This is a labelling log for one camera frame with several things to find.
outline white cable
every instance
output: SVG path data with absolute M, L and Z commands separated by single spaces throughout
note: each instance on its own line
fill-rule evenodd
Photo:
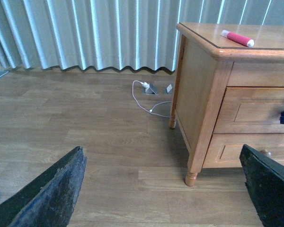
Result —
M 139 82 L 139 83 L 140 83 L 143 87 L 145 87 L 145 88 L 147 88 L 147 86 L 149 86 L 148 83 L 146 83 L 146 82 L 141 82 L 141 81 L 138 81 L 138 80 L 134 80 L 134 81 L 133 81 L 133 85 L 134 85 L 135 82 Z M 153 115 L 157 115 L 157 116 L 160 116 L 160 117 L 169 118 L 169 116 L 164 116 L 164 115 L 161 115 L 161 114 L 152 113 L 152 111 L 153 111 L 153 109 L 154 109 L 157 105 L 160 105 L 160 104 L 163 104 L 163 103 L 171 103 L 171 101 L 166 101 L 166 102 L 158 103 L 158 104 L 154 105 L 151 110 L 147 110 L 147 109 L 143 108 L 143 107 L 139 104 L 138 100 L 137 100 L 136 97 L 134 96 L 134 94 L 133 94 L 133 86 L 132 86 L 132 95 L 133 95 L 134 100 L 136 101 L 136 103 L 138 104 L 138 106 L 139 106 L 141 109 L 143 109 L 143 110 L 145 110 L 146 112 L 148 112 L 148 113 L 150 113 L 150 114 L 153 114 Z

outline white curtain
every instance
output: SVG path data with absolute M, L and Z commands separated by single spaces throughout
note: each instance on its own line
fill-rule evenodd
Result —
M 173 71 L 179 21 L 284 25 L 284 0 L 0 0 L 0 62 Z

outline pink glue stick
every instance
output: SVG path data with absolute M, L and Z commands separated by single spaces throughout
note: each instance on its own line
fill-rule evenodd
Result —
M 250 38 L 226 30 L 223 30 L 221 35 L 244 46 L 252 47 L 255 44 Z

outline laminate flooring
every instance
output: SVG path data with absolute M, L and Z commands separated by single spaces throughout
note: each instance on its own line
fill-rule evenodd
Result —
M 171 96 L 173 76 L 14 71 L 0 78 L 0 203 L 72 150 L 88 158 L 70 227 L 262 226 L 241 168 L 204 169 L 184 184 L 188 151 L 178 127 L 147 109 Z M 154 112 L 169 115 L 170 104 Z

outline tabletop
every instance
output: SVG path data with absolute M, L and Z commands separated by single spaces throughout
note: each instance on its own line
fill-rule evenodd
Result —
M 177 29 L 217 59 L 284 61 L 284 26 L 179 23 Z M 221 36 L 228 30 L 255 41 L 245 47 Z

